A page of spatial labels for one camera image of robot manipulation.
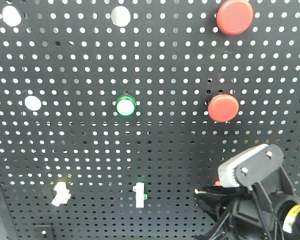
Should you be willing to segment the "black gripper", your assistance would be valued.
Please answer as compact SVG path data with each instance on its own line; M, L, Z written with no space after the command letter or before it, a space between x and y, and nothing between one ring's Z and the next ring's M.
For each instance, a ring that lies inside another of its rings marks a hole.
M207 186L194 190L194 205L214 221L195 240L284 240L282 224L275 212L262 210L253 188Z

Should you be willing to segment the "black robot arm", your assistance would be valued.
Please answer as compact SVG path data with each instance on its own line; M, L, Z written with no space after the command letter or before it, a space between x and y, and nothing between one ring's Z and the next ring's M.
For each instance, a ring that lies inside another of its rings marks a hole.
M195 240L300 240L300 203L275 191L268 203L256 187L207 186L195 189L194 205L214 221Z

